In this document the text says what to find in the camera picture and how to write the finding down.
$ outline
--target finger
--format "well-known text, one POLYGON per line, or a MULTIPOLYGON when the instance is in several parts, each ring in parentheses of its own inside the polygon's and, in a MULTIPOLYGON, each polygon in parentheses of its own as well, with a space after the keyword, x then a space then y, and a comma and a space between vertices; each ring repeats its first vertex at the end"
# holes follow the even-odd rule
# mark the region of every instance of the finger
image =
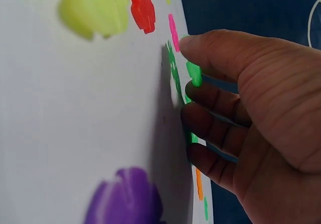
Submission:
POLYGON ((202 74, 210 78, 214 78, 224 82, 235 82, 233 78, 228 77, 226 74, 219 72, 217 69, 213 67, 202 69, 202 74))
POLYGON ((281 42, 280 39, 244 32, 215 30, 182 38, 180 50, 189 61, 202 69, 217 69, 237 81, 250 64, 261 60, 262 56, 273 54, 273 49, 280 49, 281 42))
POLYGON ((206 82, 200 87, 195 87, 189 82, 186 85, 186 94, 209 111, 224 116, 238 125, 249 127, 252 124, 238 94, 224 91, 206 82))
POLYGON ((197 103, 182 109, 183 124, 199 138, 213 144, 224 153, 238 157, 248 129, 239 127, 212 116, 197 103))
POLYGON ((236 164, 225 160, 206 146, 193 144, 187 150, 189 160, 196 168, 221 187, 233 191, 236 164))

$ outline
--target dark blue background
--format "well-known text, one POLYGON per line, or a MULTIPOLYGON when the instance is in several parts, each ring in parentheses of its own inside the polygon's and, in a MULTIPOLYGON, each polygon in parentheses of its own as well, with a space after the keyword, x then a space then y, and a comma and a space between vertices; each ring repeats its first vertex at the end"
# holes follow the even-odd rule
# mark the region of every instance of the dark blue background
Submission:
MULTIPOLYGON (((182 0, 190 35, 213 29, 230 29, 279 37, 308 45, 308 17, 316 0, 182 0)), ((314 12, 311 41, 321 49, 321 4, 314 12)), ((236 91, 235 85, 215 82, 236 91)), ((250 223, 237 198, 213 184, 216 224, 250 223)))

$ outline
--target red paint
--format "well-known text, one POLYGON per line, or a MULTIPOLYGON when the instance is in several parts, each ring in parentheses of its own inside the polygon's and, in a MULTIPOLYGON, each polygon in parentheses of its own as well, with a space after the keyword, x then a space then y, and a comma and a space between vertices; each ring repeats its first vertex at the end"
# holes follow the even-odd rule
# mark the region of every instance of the red paint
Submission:
POLYGON ((155 8, 151 0, 131 0, 131 13, 136 24, 145 34, 155 30, 155 8))

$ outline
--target pink paint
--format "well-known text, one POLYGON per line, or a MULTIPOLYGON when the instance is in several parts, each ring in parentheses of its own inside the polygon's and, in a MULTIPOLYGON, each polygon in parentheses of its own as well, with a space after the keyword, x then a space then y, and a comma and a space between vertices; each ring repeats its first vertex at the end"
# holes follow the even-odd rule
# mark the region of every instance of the pink paint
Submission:
POLYGON ((171 33, 172 33, 172 39, 173 39, 175 51, 179 52, 180 51, 179 36, 176 31, 176 24, 175 24, 174 17, 172 14, 169 14, 169 22, 170 22, 170 29, 171 29, 171 33))

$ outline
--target green paint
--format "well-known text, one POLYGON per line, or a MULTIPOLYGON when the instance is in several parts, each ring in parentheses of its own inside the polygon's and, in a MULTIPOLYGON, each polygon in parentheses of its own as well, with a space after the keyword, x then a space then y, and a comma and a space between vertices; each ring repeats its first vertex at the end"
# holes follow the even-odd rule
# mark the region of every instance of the green paint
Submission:
POLYGON ((173 48, 172 48, 172 45, 169 41, 167 43, 167 50, 169 52, 169 61, 171 64, 171 72, 172 72, 172 76, 173 76, 173 79, 175 82, 176 91, 178 93, 179 102, 180 102, 180 105, 183 106, 184 100, 183 100, 180 76, 179 76, 179 72, 177 69, 177 64, 176 64, 176 60, 175 60, 175 55, 173 53, 173 48))
POLYGON ((192 100, 185 94, 186 104, 191 103, 192 100))
POLYGON ((204 197, 205 220, 209 220, 208 204, 206 197, 204 197))
POLYGON ((192 78, 192 83, 195 87, 199 87, 202 85, 202 71, 201 68, 194 63, 187 62, 186 63, 187 70, 189 72, 190 77, 192 78))
POLYGON ((198 143, 198 141, 199 141, 199 138, 192 133, 192 143, 198 143))

